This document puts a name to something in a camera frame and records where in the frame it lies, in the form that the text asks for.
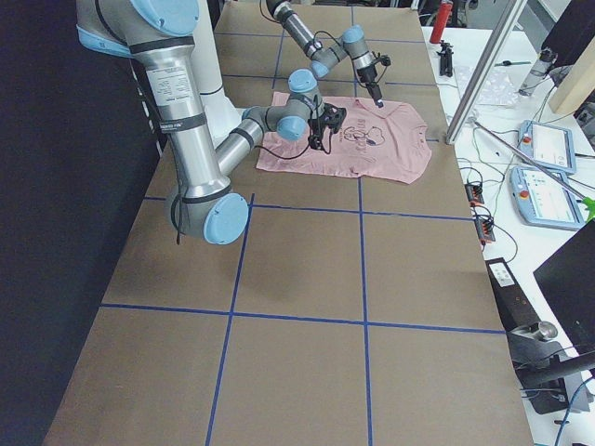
red cylinder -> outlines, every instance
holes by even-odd
[[[439,44],[440,39],[443,37],[444,28],[446,28],[446,22],[450,11],[453,9],[453,2],[451,0],[443,0],[438,9],[438,17],[436,17],[436,23],[434,23],[434,29],[431,32],[430,43]]]

black monitor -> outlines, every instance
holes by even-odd
[[[595,220],[590,221],[535,272],[549,307],[576,351],[595,349]],[[595,376],[595,368],[590,370]]]
[[[566,409],[575,392],[573,410],[588,411],[592,397],[581,386],[581,372],[595,375],[595,221],[577,232],[534,275],[579,355],[570,358],[558,342],[536,339],[519,327],[507,333],[517,376],[537,413]]]

table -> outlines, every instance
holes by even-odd
[[[437,84],[441,89],[441,100],[446,112],[446,116],[452,116],[459,102],[459,94],[456,88],[448,85],[455,85],[455,77],[448,78],[439,75],[439,59],[435,54],[436,46],[430,44],[431,28],[423,28],[424,37],[427,42],[427,49],[430,55],[432,69]],[[489,38],[489,30],[456,30],[446,29],[443,33],[443,40],[453,45],[453,65],[474,67],[479,59],[483,48]],[[523,32],[512,32],[505,47],[502,50],[498,61],[508,59],[511,61],[531,61],[528,65],[513,65],[503,70],[509,74],[511,82],[517,87],[521,85],[524,77],[531,69],[536,60],[536,52],[533,50],[529,40]],[[496,106],[477,106],[475,109],[479,113],[479,121],[488,128],[495,131],[508,131],[518,129],[521,122],[531,119],[536,110],[541,106],[544,97],[553,87],[551,80],[540,85],[533,96],[530,98],[521,98],[519,103],[511,108]],[[545,107],[542,122],[556,120],[555,125],[569,128],[572,131],[575,142],[576,153],[593,154],[593,149],[589,145],[585,135],[572,116],[561,118],[551,112],[549,106]],[[503,135],[503,138],[510,143],[516,144],[516,133]],[[482,160],[495,166],[500,171],[505,171],[511,160],[510,152],[501,144],[495,142],[491,137],[479,131],[476,134],[477,145],[480,147]],[[501,179],[501,176],[493,169],[480,162],[478,152],[475,150],[472,140],[472,130],[467,127],[461,133],[456,142],[456,154],[459,157],[459,165],[472,166],[478,169],[484,179]],[[461,174],[464,180],[467,179],[469,170],[462,170]],[[595,163],[589,159],[577,158],[577,172],[573,176],[582,182],[593,183],[595,178]],[[593,191],[573,183],[577,189],[592,196]],[[484,188],[483,197],[486,201],[486,207],[496,212],[496,224],[503,227],[515,238],[519,244],[519,252],[516,258],[509,263],[509,266],[517,278],[520,286],[527,294],[529,300],[535,308],[537,314],[544,321],[552,321],[561,331],[557,339],[563,347],[569,347],[572,343],[568,340],[566,334],[555,316],[551,312],[544,296],[536,284],[533,271],[537,269],[549,256],[551,256],[560,246],[562,246],[570,237],[574,235],[568,230],[552,230],[545,228],[530,227],[523,224],[518,216],[514,203],[511,200],[511,191],[507,181],[504,183],[502,191],[499,193],[496,207],[497,185]],[[488,244],[485,247],[483,256],[486,259],[511,257],[514,246],[511,240],[501,231],[496,230],[496,243]],[[588,388],[594,392],[595,386],[590,383]],[[547,415],[538,415],[533,410],[531,404],[526,401],[525,409],[530,422],[534,440],[537,443],[551,444],[555,439],[558,425],[553,423],[563,417],[563,413],[551,413]],[[564,440],[567,444],[570,442],[583,442],[589,444],[595,439],[595,406],[591,405],[590,413],[573,413],[571,415],[571,424],[564,429]]]
[[[231,178],[244,238],[176,246],[166,154],[48,445],[532,443],[416,12],[295,10],[334,35],[360,23],[391,54],[382,90],[428,123],[426,173],[273,174],[254,152]],[[216,41],[238,107],[270,104],[307,65],[254,4],[228,3]],[[321,91],[367,95],[348,62]]]

robotic arm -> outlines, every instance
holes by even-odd
[[[365,85],[368,93],[378,107],[382,107],[382,92],[377,84],[376,65],[380,63],[384,67],[390,66],[390,58],[387,55],[374,55],[368,49],[364,40],[364,32],[360,25],[354,25],[345,31],[341,37],[334,39],[335,43],[324,48],[323,44],[316,39],[298,14],[291,8],[291,4],[285,0],[267,0],[267,8],[271,16],[279,21],[284,29],[293,37],[296,43],[304,51],[304,54],[311,59],[311,68],[316,77],[323,78],[347,56],[350,57],[353,69],[357,73],[359,81]]]
[[[279,7],[287,16],[285,23],[298,20],[286,12],[288,4]],[[324,130],[330,127],[336,133],[345,118],[344,109],[324,103],[312,73],[297,70],[289,78],[291,95],[283,107],[248,109],[215,148],[192,72],[192,31],[199,19],[196,0],[77,0],[77,16],[83,46],[136,59],[147,72],[159,125],[170,136],[174,153],[178,185],[165,202],[165,212],[178,234],[216,244],[236,240],[244,230],[248,206],[243,197],[231,192],[228,175],[264,134],[276,131],[283,138],[297,140],[309,126],[310,147],[320,150]],[[318,48],[311,53],[314,70],[321,74],[325,67],[328,72],[350,55],[381,106],[374,69],[377,62],[367,50],[361,29],[347,30],[337,46],[327,50],[314,40],[312,44]],[[216,56],[207,57],[218,65]]]

power strip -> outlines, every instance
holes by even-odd
[[[482,188],[477,184],[467,183],[465,185],[465,193],[467,194],[467,200],[469,200],[470,206],[485,203],[483,200]]]

